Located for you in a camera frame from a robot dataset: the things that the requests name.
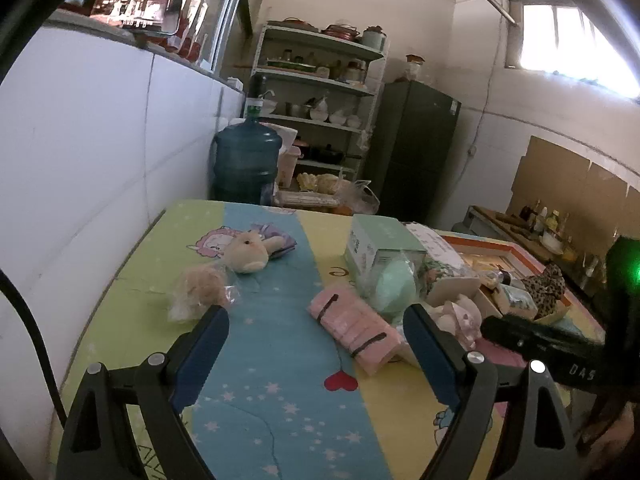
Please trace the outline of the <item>pink white plush toy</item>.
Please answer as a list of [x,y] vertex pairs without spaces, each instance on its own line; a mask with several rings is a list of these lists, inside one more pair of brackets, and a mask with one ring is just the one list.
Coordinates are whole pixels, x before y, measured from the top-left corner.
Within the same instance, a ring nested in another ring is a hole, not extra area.
[[447,300],[442,306],[431,308],[428,315],[442,332],[454,336],[466,351],[474,350],[476,342],[482,338],[482,314],[467,296],[459,295],[454,301]]

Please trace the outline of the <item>green soft ball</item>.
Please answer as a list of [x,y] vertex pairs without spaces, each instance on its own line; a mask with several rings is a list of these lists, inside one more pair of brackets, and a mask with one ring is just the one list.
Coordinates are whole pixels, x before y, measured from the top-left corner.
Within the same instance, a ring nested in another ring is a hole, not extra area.
[[358,287],[367,304],[384,320],[393,322],[418,300],[416,264],[405,252],[395,252],[373,263],[358,278]]

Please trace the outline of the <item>packaged item with black band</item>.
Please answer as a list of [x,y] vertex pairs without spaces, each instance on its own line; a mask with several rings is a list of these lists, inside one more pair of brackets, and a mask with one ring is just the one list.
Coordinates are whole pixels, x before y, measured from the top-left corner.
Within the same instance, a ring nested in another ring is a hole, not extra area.
[[485,287],[495,289],[499,285],[510,286],[512,283],[512,275],[505,270],[489,269],[480,272],[480,281]]

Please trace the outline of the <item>orange rimmed cardboard tray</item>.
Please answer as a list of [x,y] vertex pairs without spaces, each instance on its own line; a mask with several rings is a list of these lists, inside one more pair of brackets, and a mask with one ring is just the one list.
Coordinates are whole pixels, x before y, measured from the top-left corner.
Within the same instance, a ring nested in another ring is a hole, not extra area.
[[[462,257],[462,259],[473,269],[480,266],[480,269],[495,271],[506,271],[512,278],[525,278],[529,275],[541,274],[544,265],[534,258],[527,250],[517,244],[466,235],[454,232],[436,231],[446,242]],[[484,285],[480,286],[480,291],[472,298],[480,309],[483,318],[488,316],[502,317],[501,311],[495,304],[492,292]],[[565,289],[564,295],[556,302],[556,306],[551,314],[542,316],[535,320],[542,325],[551,325],[565,318],[570,312],[577,311],[580,306],[579,301],[572,292]]]

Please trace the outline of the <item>kitchen counter with bottles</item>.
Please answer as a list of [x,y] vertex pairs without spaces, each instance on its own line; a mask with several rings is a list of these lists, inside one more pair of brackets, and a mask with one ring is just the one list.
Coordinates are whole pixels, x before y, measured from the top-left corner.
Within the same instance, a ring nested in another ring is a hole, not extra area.
[[455,223],[452,230],[520,245],[541,263],[555,263],[562,270],[567,284],[588,296],[605,290],[605,265],[600,257],[578,250],[571,238],[562,240],[554,233],[551,234],[552,242],[544,242],[546,232],[534,232],[515,214],[469,206],[463,219]]

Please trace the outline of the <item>tan plush in plastic bag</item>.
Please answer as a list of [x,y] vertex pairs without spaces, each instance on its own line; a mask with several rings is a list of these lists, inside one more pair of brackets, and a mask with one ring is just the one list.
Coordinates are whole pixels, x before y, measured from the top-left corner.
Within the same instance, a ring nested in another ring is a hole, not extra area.
[[200,320],[211,307],[232,308],[241,294],[235,274],[221,263],[190,266],[179,275],[171,295],[168,321]]

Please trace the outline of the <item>colourful cartoon play mat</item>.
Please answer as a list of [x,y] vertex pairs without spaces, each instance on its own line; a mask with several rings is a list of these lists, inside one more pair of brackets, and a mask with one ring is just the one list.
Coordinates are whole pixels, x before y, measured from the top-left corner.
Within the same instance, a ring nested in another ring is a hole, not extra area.
[[206,263],[234,231],[270,224],[295,249],[240,281],[229,337],[183,415],[219,479],[415,479],[452,419],[404,361],[368,375],[309,315],[312,298],[345,281],[352,222],[344,216],[183,200],[168,207],[107,289],[85,330],[62,397],[87,367],[139,365],[188,324],[167,318],[178,276]]

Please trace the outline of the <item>mint green cardboard box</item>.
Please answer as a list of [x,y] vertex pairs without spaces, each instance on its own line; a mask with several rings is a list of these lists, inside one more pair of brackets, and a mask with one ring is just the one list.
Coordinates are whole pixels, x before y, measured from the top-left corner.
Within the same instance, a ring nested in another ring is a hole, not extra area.
[[344,258],[354,283],[361,287],[370,274],[396,257],[418,266],[426,250],[399,220],[370,214],[354,214]]

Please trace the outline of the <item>black refrigerator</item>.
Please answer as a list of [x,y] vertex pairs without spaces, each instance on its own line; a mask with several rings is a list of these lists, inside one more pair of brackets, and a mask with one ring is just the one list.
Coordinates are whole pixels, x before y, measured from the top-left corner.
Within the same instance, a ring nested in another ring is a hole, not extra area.
[[427,84],[386,84],[362,176],[378,213],[426,222],[435,203],[461,103]]

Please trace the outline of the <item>plastic bag of vegetables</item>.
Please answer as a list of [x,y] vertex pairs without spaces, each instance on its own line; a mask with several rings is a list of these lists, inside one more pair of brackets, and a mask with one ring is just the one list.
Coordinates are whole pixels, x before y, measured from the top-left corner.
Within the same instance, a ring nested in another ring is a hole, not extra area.
[[289,188],[279,188],[274,196],[277,206],[290,209],[329,212],[330,214],[377,214],[380,200],[367,180],[349,181],[336,174],[302,172]]

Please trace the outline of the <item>blue water jug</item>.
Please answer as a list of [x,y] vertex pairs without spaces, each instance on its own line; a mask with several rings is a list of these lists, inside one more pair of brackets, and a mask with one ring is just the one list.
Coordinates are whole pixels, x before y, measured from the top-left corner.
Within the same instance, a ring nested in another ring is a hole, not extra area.
[[218,132],[213,140],[209,198],[220,202],[270,206],[278,175],[282,139],[259,121],[264,100],[248,98],[244,122]]

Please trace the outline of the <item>window with bright light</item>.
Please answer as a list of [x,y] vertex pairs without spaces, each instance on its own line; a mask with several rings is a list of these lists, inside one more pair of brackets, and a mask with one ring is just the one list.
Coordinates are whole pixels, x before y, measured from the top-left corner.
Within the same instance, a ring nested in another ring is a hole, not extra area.
[[506,67],[572,78],[639,99],[629,64],[570,0],[510,0]]

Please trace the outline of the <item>glass jar on refrigerator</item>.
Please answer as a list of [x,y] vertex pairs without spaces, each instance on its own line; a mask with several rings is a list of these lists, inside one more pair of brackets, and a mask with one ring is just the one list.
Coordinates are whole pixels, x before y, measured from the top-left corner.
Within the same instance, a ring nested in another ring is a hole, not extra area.
[[421,77],[423,65],[425,63],[424,58],[416,54],[406,55],[406,66],[404,76],[407,80],[418,80]]

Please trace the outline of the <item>white metal shelf rack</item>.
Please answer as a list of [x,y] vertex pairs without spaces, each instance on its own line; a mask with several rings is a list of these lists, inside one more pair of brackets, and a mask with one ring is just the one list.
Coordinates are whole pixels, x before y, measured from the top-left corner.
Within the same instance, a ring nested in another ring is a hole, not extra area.
[[386,35],[287,18],[262,26],[250,73],[265,78],[268,122],[297,131],[300,169],[356,180],[375,123]]

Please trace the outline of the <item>row of drink bottles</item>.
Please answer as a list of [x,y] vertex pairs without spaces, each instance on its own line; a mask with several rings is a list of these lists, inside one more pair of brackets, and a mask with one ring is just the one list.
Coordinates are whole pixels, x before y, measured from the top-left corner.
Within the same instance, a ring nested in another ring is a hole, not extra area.
[[169,37],[164,49],[184,60],[195,63],[201,52],[201,28],[209,7],[209,0],[182,0],[178,30]]

